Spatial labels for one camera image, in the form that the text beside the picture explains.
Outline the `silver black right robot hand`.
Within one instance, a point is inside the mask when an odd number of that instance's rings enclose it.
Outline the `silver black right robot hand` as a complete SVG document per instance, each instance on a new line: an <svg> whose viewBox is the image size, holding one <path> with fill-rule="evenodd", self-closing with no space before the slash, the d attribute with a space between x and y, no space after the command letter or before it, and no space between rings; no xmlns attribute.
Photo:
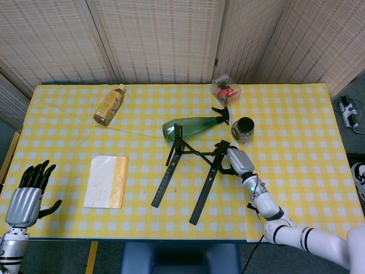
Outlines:
<svg viewBox="0 0 365 274"><path fill-rule="evenodd" d="M238 176L242 180L254 175L254 165L248 155L235 146L230 146L226 150L226 157L229 160L230 168L226 169L222 167L222 164L218 165L218 170L223 175Z"/></svg>

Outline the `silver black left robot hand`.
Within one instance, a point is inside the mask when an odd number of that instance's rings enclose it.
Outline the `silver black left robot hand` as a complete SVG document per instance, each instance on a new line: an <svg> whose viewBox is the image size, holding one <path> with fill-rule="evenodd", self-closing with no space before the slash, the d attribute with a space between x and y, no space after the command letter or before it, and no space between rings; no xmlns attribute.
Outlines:
<svg viewBox="0 0 365 274"><path fill-rule="evenodd" d="M37 220L54 213L62 204L57 200L50 208L41 209L43 194L56 165L49 160L36 166L29 166L23 173L18 188L10 200L5 222L14 228L29 228Z"/></svg>

